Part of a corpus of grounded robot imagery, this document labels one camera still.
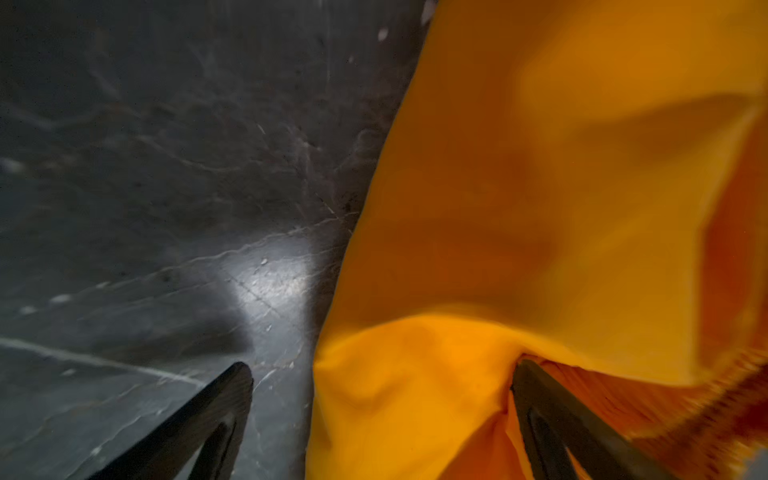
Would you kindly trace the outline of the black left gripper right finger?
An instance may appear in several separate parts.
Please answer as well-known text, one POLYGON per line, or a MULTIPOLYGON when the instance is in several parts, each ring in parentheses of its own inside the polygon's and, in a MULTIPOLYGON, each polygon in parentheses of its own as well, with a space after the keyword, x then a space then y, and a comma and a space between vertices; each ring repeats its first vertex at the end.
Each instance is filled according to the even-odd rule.
POLYGON ((674 477, 535 362, 516 366, 511 392, 534 478, 575 479, 574 462, 592 479, 674 477))

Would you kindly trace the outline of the orange shorts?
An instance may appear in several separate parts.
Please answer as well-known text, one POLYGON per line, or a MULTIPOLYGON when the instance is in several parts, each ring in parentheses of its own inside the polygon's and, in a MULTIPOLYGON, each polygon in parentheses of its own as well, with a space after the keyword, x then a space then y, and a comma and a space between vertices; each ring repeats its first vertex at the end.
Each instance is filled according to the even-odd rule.
POLYGON ((441 1, 313 365, 309 479, 528 479, 530 359, 681 479, 767 443, 767 5, 441 1))

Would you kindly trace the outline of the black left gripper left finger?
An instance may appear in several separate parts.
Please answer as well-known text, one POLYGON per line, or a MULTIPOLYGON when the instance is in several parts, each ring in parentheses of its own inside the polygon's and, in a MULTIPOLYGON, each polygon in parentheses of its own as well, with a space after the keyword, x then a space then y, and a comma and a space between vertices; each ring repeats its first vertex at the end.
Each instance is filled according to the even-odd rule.
POLYGON ((93 479, 174 479, 191 458, 191 479, 229 479, 252 404, 254 379, 232 364, 93 479))

